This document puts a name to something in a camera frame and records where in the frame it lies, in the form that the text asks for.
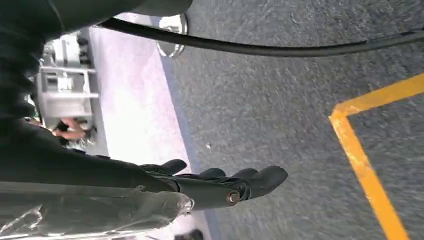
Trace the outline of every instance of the gray pavement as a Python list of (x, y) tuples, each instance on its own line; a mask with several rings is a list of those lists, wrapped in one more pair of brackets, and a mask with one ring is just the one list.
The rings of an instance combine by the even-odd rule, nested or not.
[[(312, 46), (422, 28), (423, 11), (421, 0), (195, 0), (188, 18), (194, 36)], [(169, 85), (190, 160), (289, 173), (269, 196), (215, 211), (221, 239), (386, 239), (328, 116), (424, 72), (423, 49), (300, 59), (187, 47)], [(418, 95), (349, 118), (412, 240), (424, 239), (423, 115)]]

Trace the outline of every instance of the black cable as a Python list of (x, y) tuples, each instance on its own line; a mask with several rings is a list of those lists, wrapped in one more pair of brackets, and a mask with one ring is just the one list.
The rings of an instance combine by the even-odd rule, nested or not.
[(235, 54), (271, 56), (271, 57), (326, 57), (343, 54), (353, 54), (359, 52), (372, 51), (388, 48), (396, 45), (410, 44), (424, 40), (424, 30), (408, 31), (395, 36), (383, 37), (373, 40), (359, 41), (347, 44), (308, 46), (308, 47), (280, 47), (251, 45), (197, 36), (182, 35), (154, 27), (139, 25), (116, 18), (111, 18), (99, 24), (103, 28), (131, 34), (139, 37), (154, 39), (173, 44), (191, 46), (195, 48), (217, 50)]

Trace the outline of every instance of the yellow painted line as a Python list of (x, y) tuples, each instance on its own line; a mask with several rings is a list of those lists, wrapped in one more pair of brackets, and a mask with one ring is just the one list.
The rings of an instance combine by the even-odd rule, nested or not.
[(397, 82), (335, 106), (329, 117), (366, 197), (388, 240), (409, 240), (395, 208), (365, 154), (348, 116), (424, 93), (424, 74)]
[(424, 92), (424, 74), (380, 88), (337, 104), (334, 111), (346, 116), (412, 97)]
[(387, 239), (409, 240), (407, 231), (362, 149), (348, 118), (333, 114), (330, 121)]

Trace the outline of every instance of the metal fitting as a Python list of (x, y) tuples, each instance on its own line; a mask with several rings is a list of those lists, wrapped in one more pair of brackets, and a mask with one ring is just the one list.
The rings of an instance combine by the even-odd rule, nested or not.
[(240, 202), (240, 193), (236, 190), (231, 190), (228, 192), (226, 201), (230, 206), (234, 206)]

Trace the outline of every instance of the clear plastic sheet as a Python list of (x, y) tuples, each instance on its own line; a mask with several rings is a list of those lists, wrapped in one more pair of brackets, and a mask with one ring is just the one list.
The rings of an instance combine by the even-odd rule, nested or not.
[(125, 237), (162, 228), (193, 204), (177, 192), (0, 182), (0, 240)]

